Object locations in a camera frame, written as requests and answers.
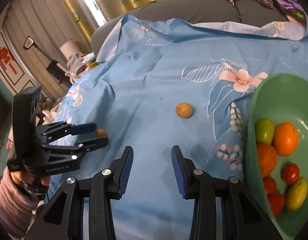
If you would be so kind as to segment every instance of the red tomato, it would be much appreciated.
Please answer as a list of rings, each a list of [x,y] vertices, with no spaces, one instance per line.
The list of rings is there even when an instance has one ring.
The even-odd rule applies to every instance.
[[[263,183],[265,187],[266,194],[275,194],[276,192],[276,181],[271,177],[264,177]]]
[[[282,194],[268,194],[267,197],[274,216],[278,217],[285,205],[285,197]]]
[[[284,169],[281,178],[287,184],[294,184],[299,177],[299,168],[296,164],[290,163]]]

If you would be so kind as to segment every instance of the fuzzy pink sleeve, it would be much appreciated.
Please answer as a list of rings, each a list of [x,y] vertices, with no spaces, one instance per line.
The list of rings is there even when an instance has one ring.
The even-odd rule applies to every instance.
[[[25,236],[38,202],[36,196],[29,198],[16,188],[6,168],[0,184],[0,223],[10,235]]]

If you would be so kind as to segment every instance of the green bowl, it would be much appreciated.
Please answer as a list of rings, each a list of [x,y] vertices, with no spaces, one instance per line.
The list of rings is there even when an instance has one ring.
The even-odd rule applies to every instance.
[[[281,170],[288,163],[296,163],[300,176],[308,182],[308,81],[292,74],[275,74],[265,79],[256,89],[248,120],[248,142],[244,155],[245,183],[250,192],[269,215],[284,240],[293,240],[308,220],[308,193],[304,204],[295,212],[285,209],[274,217],[265,193],[259,169],[255,140],[255,122],[270,118],[277,126],[291,122],[298,130],[299,144],[288,156],[278,156],[277,165],[270,174],[276,180],[277,191],[286,196],[287,185],[281,179]]]

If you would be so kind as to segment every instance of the silver bolt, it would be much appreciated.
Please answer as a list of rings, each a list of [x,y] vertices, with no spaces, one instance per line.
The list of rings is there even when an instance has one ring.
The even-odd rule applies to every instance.
[[[195,169],[194,170],[194,174],[195,175],[202,175],[203,174],[203,171],[201,169]]]
[[[70,178],[67,179],[68,184],[72,184],[74,182],[75,182],[75,178],[73,178],[73,177],[70,177]]]
[[[238,178],[230,177],[230,182],[236,184],[236,183],[238,183]]]
[[[105,169],[105,170],[102,171],[102,174],[103,174],[104,176],[110,175],[110,174],[111,174],[111,170]]]

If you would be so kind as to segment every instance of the blue bed sheet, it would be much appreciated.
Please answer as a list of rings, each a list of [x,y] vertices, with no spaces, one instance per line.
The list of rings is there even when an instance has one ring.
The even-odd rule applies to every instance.
[[[308,79],[308,27],[303,39],[291,41],[127,15],[111,39],[115,47],[105,50],[113,55],[74,84],[56,119],[95,122],[108,133],[109,145],[88,153],[80,170],[53,176],[49,195],[69,176],[84,179],[108,168],[130,145],[134,163],[126,194],[112,201],[117,239],[186,240],[194,201],[178,192],[172,146],[214,177],[243,181],[251,96],[274,73]],[[189,119],[175,113],[182,102],[194,107]],[[67,136],[56,143],[75,140]],[[222,239],[219,202],[217,209]]]

